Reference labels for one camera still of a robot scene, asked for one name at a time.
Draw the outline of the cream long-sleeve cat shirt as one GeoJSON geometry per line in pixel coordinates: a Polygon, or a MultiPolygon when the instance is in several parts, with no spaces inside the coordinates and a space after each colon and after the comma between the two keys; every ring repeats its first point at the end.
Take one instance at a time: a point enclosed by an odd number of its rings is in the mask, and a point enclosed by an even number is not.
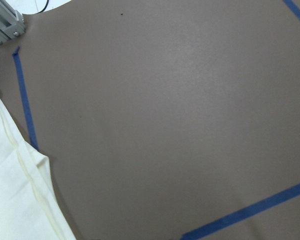
{"type": "Polygon", "coordinates": [[[50,160],[25,141],[0,99],[0,240],[74,240],[50,160]]]}

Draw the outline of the grey aluminium post bracket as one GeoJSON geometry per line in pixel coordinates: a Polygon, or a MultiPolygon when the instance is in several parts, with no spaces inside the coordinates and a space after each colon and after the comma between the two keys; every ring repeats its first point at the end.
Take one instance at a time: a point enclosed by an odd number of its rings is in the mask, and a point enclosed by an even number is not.
{"type": "Polygon", "coordinates": [[[0,0],[0,46],[25,32],[26,25],[22,14],[12,8],[6,0],[0,0]]]}

